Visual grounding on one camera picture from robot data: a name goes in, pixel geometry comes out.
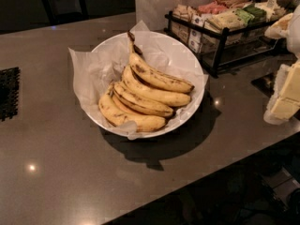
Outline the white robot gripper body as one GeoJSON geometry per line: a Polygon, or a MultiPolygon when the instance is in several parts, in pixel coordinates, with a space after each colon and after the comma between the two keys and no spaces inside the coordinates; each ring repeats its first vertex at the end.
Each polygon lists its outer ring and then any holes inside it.
{"type": "Polygon", "coordinates": [[[300,5],[293,12],[288,26],[287,49],[300,59],[300,5]]]}

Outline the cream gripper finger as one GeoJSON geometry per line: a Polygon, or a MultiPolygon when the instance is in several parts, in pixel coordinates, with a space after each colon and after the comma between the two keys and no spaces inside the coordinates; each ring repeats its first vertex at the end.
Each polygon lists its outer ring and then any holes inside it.
{"type": "Polygon", "coordinates": [[[272,125],[288,122],[300,110],[300,62],[290,67],[282,64],[277,71],[274,94],[270,97],[263,119],[272,125]]]}
{"type": "Polygon", "coordinates": [[[264,32],[264,35],[271,39],[285,38],[288,35],[288,27],[292,17],[292,13],[283,16],[278,21],[269,26],[264,32]]]}

